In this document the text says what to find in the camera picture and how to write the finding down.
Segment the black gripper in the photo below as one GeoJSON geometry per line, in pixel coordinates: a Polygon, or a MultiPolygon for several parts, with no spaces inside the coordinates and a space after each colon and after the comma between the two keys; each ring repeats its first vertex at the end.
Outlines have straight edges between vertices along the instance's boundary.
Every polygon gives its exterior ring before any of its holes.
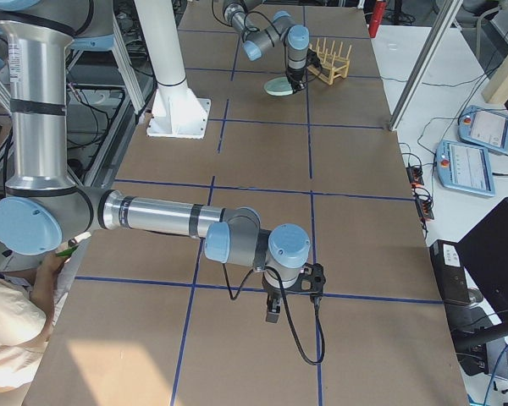
{"type": "Polygon", "coordinates": [[[306,88],[306,68],[293,69],[288,67],[285,70],[285,75],[292,89],[305,89],[306,88]]]}
{"type": "Polygon", "coordinates": [[[280,315],[281,291],[279,286],[274,287],[265,276],[262,277],[262,287],[267,293],[266,317],[268,323],[277,323],[280,315]]]}

